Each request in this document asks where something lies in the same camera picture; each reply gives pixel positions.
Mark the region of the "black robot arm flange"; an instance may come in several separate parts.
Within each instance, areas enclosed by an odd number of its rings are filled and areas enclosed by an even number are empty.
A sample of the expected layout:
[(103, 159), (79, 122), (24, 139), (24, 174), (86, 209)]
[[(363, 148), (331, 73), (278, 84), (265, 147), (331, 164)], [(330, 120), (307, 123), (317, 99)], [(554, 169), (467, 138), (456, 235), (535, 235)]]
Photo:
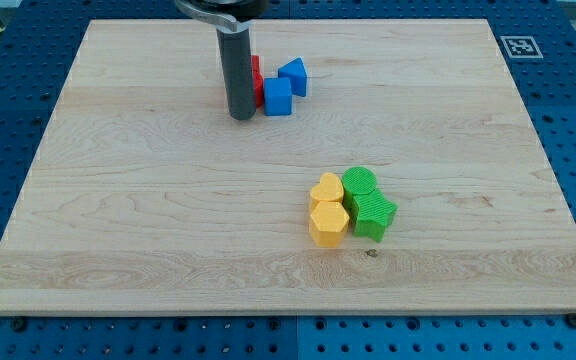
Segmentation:
[(201, 10), (234, 16), (244, 22), (258, 18), (269, 6), (269, 0), (190, 0)]

